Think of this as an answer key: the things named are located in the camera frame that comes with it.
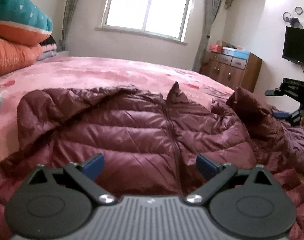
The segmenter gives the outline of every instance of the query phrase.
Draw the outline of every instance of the drawer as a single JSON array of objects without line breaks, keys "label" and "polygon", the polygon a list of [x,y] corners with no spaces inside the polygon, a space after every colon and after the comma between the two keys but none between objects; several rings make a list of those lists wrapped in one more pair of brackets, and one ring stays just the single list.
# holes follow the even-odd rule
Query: drawer
[{"label": "drawer", "polygon": [[243,59],[239,59],[239,58],[236,58],[236,57],[234,57],[233,59],[232,59],[232,63],[231,63],[231,65],[233,66],[233,67],[237,67],[237,68],[239,68],[239,69],[245,69],[245,66],[246,66],[246,60],[243,60]]},{"label": "drawer", "polygon": [[222,54],[219,55],[219,62],[227,65],[231,65],[231,61],[232,61],[232,57]]},{"label": "drawer", "polygon": [[211,60],[219,61],[219,56],[220,56],[220,54],[215,53],[215,52],[211,52],[209,58],[210,58]]}]

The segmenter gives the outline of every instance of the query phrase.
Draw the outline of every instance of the maroon down jacket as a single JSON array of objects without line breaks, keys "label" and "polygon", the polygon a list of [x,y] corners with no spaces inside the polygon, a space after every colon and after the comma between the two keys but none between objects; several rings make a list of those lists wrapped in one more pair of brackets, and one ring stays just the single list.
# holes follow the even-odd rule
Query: maroon down jacket
[{"label": "maroon down jacket", "polygon": [[21,150],[0,163],[0,240],[11,237],[4,206],[38,163],[57,168],[96,153],[106,159],[96,182],[118,197],[187,195],[204,183],[199,153],[244,169],[265,164],[297,207],[290,238],[304,239],[304,185],[293,168],[304,169],[295,161],[304,139],[271,113],[242,89],[211,112],[177,83],[166,100],[135,87],[33,91],[18,106]]}]

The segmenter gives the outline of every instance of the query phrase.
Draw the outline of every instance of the teal polka dot blanket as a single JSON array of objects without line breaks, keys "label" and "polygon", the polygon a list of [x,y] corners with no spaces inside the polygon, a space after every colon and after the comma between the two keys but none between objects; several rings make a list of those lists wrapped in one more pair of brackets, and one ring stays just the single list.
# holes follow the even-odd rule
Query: teal polka dot blanket
[{"label": "teal polka dot blanket", "polygon": [[0,38],[35,46],[52,30],[52,20],[30,0],[0,0]]}]

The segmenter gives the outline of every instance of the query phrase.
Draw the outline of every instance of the window frame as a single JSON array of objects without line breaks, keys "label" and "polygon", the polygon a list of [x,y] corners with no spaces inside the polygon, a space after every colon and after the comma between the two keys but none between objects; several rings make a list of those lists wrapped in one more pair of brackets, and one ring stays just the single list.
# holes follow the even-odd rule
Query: window frame
[{"label": "window frame", "polygon": [[184,8],[184,12],[183,12],[179,37],[173,37],[173,36],[169,36],[169,35],[165,35],[165,34],[161,34],[161,33],[149,32],[149,31],[145,30],[152,0],[148,0],[148,6],[147,6],[147,10],[145,12],[142,29],[133,29],[133,28],[127,28],[127,27],[107,25],[108,14],[110,11],[111,2],[112,2],[112,0],[107,0],[107,2],[106,2],[105,8],[104,8],[103,19],[102,19],[102,23],[101,23],[101,28],[97,28],[98,30],[116,30],[116,31],[121,31],[121,32],[137,33],[137,34],[142,34],[142,35],[146,35],[146,36],[157,36],[157,37],[165,38],[167,40],[183,42],[184,31],[186,29],[186,23],[188,20],[188,13],[189,13],[191,0],[186,0],[186,2],[185,2],[185,8]]}]

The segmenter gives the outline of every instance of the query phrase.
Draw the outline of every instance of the wooden cabinet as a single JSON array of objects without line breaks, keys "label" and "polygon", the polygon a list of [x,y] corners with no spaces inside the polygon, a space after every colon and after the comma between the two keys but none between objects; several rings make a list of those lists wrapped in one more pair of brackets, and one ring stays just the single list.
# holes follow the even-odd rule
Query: wooden cabinet
[{"label": "wooden cabinet", "polygon": [[242,87],[254,91],[262,59],[250,53],[248,60],[210,53],[210,60],[200,69],[200,74],[232,88]]}]

